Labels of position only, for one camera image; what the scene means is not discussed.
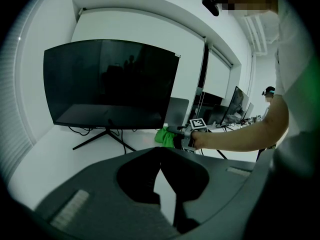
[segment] white shirt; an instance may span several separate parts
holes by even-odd
[[[315,49],[299,16],[287,0],[278,0],[279,42],[275,53],[275,95],[284,95],[306,69]],[[287,136],[298,134],[299,128],[289,107]]]

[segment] human arm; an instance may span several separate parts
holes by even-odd
[[[274,145],[286,132],[289,123],[288,107],[281,95],[275,95],[264,120],[228,132],[192,133],[194,147],[235,152],[249,152]]]

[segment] white roller shade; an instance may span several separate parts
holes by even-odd
[[[224,99],[227,93],[229,75],[229,66],[210,51],[203,91]]]

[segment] vertical blind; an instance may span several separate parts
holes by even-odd
[[[15,92],[15,61],[24,26],[39,0],[23,8],[0,50],[0,174],[8,184],[15,169],[33,147],[23,124]]]

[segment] forearm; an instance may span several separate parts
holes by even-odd
[[[203,148],[235,152],[249,152],[274,145],[280,138],[273,136],[267,123],[260,121],[250,126],[219,133],[204,133]]]

